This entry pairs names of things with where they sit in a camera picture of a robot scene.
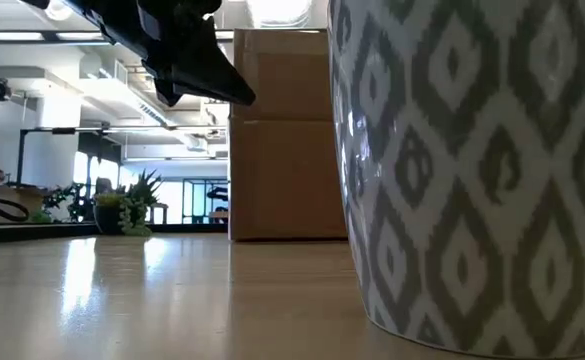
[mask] table surface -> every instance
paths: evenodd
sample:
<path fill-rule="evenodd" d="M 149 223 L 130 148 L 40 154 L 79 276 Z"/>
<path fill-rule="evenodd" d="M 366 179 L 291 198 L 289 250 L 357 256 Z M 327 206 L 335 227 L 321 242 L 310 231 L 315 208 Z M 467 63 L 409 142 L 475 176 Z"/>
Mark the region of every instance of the table surface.
<path fill-rule="evenodd" d="M 227 235 L 0 245 L 0 360 L 458 360 L 365 318 L 348 245 Z"/>

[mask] ceiling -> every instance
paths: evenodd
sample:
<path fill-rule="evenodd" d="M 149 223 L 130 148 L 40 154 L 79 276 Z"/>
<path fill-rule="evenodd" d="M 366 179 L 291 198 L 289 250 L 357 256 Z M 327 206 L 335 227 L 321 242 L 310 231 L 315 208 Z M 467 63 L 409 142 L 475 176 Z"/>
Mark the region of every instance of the ceiling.
<path fill-rule="evenodd" d="M 247 0 L 264 3 L 265 0 Z M 309 7 L 305 27 L 325 28 L 327 26 L 328 0 L 312 1 Z M 254 27 L 248 3 L 246 1 L 224 0 L 222 7 L 214 14 L 218 29 L 235 29 Z M 95 31 L 96 28 L 82 17 L 72 14 L 64 21 L 53 21 L 43 11 L 35 9 L 17 0 L 0 0 L 0 30 L 63 30 Z M 233 58 L 232 44 L 223 44 L 228 58 Z M 130 71 L 128 84 L 142 99 L 162 112 L 175 125 L 205 125 L 206 120 L 200 116 L 201 100 L 194 96 L 184 96 L 174 108 L 167 109 L 156 100 L 152 79 L 140 67 L 138 56 L 121 45 L 114 46 L 49 46 L 49 45 L 0 45 L 0 66 L 40 67 L 72 84 L 77 89 L 84 89 L 77 74 L 76 64 L 86 54 L 96 53 L 106 59 L 116 59 Z M 98 94 L 86 93 L 88 100 L 82 107 L 82 120 L 87 124 L 103 121 L 112 125 L 130 124 L 130 121 L 144 122 L 144 116 L 135 106 L 125 101 L 111 99 Z M 115 141 L 127 144 L 180 144 L 178 139 L 170 136 L 150 134 L 112 134 Z"/>

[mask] patterned vase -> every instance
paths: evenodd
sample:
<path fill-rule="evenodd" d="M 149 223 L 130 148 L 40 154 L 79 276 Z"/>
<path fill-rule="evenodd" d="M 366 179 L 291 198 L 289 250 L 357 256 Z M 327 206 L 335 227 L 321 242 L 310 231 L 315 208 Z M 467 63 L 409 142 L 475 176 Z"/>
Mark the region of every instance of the patterned vase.
<path fill-rule="evenodd" d="M 585 0 L 332 0 L 365 310 L 466 354 L 585 355 Z"/>

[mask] plant pot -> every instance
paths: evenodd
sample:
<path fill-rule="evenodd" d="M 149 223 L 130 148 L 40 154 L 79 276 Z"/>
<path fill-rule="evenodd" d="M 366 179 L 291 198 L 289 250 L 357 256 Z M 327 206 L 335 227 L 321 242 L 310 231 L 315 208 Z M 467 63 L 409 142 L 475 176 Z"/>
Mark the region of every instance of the plant pot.
<path fill-rule="evenodd" d="M 584 356 L 585 1 L 332 0 L 330 17 L 369 319 L 453 352 Z"/>
<path fill-rule="evenodd" d="M 123 230 L 119 225 L 121 221 L 120 214 L 121 208 L 118 206 L 94 206 L 94 220 L 101 234 L 123 235 Z M 138 218 L 138 211 L 133 208 L 130 212 L 130 221 L 135 223 Z"/>

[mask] stacked cardboard box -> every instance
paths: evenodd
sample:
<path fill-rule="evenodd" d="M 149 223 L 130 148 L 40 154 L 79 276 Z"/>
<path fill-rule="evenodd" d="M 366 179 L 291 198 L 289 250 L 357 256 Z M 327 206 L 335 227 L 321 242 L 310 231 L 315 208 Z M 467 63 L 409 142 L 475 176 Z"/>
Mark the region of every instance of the stacked cardboard box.
<path fill-rule="evenodd" d="M 327 34 L 237 30 L 234 47 L 257 101 L 232 108 L 231 239 L 345 237 Z"/>

